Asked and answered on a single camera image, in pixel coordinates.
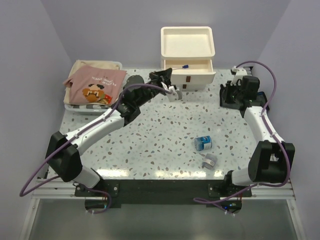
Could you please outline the blue label can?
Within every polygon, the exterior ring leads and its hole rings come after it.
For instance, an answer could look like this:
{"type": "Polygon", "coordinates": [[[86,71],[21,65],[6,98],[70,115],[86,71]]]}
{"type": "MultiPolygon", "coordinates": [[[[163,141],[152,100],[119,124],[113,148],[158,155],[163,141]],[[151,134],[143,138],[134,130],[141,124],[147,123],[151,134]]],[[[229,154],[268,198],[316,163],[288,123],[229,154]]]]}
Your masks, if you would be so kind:
{"type": "Polygon", "coordinates": [[[194,146],[197,151],[210,150],[213,146],[212,139],[209,135],[196,137],[194,139],[194,146]]]}

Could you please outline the blue cap ballpoint pen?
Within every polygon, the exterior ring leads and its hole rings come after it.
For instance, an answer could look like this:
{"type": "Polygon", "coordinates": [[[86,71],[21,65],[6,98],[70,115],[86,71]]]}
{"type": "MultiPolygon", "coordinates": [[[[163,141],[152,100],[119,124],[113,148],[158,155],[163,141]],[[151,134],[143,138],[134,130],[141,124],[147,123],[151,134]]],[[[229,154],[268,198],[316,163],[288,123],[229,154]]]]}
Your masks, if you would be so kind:
{"type": "Polygon", "coordinates": [[[172,68],[173,71],[176,71],[176,70],[184,70],[184,69],[188,69],[189,68],[189,65],[186,64],[186,65],[183,65],[181,67],[175,67],[175,68],[172,68]]]}

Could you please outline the cream drawer organizer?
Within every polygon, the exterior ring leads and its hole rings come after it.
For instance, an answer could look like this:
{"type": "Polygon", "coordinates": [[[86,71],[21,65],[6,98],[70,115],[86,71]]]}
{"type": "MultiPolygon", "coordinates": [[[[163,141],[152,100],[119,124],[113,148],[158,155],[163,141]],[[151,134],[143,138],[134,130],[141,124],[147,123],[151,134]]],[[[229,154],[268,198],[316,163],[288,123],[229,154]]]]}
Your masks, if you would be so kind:
{"type": "Polygon", "coordinates": [[[160,30],[161,67],[172,70],[171,82],[183,91],[201,91],[211,84],[215,45],[209,26],[165,26],[160,30]]]}

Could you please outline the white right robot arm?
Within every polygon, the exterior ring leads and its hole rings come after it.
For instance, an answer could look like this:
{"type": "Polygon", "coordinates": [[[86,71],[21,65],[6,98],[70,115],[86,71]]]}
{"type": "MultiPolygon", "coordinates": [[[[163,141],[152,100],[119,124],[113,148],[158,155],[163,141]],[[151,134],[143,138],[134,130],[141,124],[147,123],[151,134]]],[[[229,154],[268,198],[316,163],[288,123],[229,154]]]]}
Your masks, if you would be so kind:
{"type": "Polygon", "coordinates": [[[290,178],[295,146],[276,132],[267,115],[267,97],[259,88],[260,80],[250,75],[236,76],[220,86],[220,106],[238,110],[256,141],[248,166],[230,171],[225,177],[228,181],[222,189],[230,197],[235,196],[241,186],[282,187],[290,178]]]}

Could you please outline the clear tape roll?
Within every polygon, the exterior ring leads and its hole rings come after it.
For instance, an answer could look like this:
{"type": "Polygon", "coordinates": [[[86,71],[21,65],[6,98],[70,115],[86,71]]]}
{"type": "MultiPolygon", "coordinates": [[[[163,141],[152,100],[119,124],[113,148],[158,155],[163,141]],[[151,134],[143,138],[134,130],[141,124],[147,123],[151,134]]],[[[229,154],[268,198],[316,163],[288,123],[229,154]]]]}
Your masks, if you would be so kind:
{"type": "Polygon", "coordinates": [[[202,160],[202,166],[207,169],[213,169],[217,162],[217,157],[213,154],[206,154],[202,160]]]}

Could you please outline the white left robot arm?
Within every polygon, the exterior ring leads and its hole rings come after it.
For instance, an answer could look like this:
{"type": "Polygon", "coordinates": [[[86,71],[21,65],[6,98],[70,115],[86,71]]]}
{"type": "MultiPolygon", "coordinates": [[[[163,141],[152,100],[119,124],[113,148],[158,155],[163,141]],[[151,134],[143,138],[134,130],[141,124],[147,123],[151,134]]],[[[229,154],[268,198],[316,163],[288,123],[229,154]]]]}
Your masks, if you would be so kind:
{"type": "Polygon", "coordinates": [[[99,196],[104,190],[102,177],[83,166],[82,154],[106,135],[133,122],[141,113],[140,107],[158,94],[174,100],[176,87],[171,82],[172,72],[172,68],[154,71],[147,83],[126,84],[117,101],[95,120],[66,134],[54,133],[49,140],[46,161],[57,177],[84,185],[92,196],[99,196]]]}

